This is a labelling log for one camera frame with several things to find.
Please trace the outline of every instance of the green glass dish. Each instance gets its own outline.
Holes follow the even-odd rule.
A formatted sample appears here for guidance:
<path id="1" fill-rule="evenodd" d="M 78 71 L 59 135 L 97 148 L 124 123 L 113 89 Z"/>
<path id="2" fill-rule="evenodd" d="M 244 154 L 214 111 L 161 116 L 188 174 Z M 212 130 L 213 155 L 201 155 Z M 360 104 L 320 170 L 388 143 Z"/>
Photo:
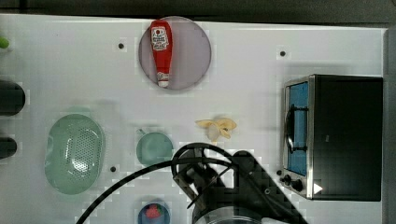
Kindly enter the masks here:
<path id="1" fill-rule="evenodd" d="M 105 152 L 105 134 L 87 116 L 67 115 L 49 131 L 45 173 L 49 183 L 64 194 L 79 194 L 97 179 Z"/>
<path id="2" fill-rule="evenodd" d="M 139 129 L 143 136 L 136 147 L 137 159 L 145 166 L 154 165 L 163 161 L 172 160 L 172 141 L 163 133 L 145 133 Z"/>

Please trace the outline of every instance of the bottle cap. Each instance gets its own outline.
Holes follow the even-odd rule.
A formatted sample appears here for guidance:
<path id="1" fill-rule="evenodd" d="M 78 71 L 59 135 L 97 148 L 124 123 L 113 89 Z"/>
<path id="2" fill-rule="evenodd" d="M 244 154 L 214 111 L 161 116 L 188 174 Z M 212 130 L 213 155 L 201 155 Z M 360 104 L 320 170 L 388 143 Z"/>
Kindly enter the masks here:
<path id="1" fill-rule="evenodd" d="M 159 81 L 158 82 L 158 85 L 163 88 L 168 87 L 168 84 L 169 84 L 169 81 Z"/>

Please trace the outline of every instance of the ketchup bottle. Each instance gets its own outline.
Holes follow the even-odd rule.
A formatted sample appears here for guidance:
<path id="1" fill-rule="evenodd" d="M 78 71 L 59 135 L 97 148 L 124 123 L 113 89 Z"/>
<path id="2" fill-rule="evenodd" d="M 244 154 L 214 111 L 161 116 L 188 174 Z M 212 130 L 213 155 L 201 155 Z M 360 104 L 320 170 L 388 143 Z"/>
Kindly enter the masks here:
<path id="1" fill-rule="evenodd" d="M 172 31 L 169 23 L 163 20 L 153 21 L 150 25 L 151 46 L 157 67 L 157 79 L 160 87 L 169 84 L 169 69 L 172 60 Z"/>

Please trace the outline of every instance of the pink plate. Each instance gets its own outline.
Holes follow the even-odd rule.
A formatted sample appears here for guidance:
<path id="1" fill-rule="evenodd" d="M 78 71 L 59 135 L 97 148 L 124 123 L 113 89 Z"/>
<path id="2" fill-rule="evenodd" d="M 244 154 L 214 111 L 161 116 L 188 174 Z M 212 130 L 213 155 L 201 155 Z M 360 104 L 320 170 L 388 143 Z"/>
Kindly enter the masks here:
<path id="1" fill-rule="evenodd" d="M 194 21 L 182 17 L 166 17 L 162 20 L 169 22 L 174 42 L 167 89 L 183 90 L 197 83 L 209 68 L 210 42 L 204 30 Z M 158 85 L 149 37 L 147 29 L 139 44 L 139 62 L 146 76 Z"/>

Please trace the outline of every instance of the metal appliance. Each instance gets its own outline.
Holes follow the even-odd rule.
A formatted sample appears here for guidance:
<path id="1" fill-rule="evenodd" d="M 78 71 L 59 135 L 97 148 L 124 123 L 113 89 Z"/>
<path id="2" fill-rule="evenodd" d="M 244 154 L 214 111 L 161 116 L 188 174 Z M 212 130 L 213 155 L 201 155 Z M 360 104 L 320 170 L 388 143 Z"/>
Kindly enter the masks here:
<path id="1" fill-rule="evenodd" d="M 312 200 L 381 200 L 382 77 L 293 80 L 284 108 L 283 186 Z"/>

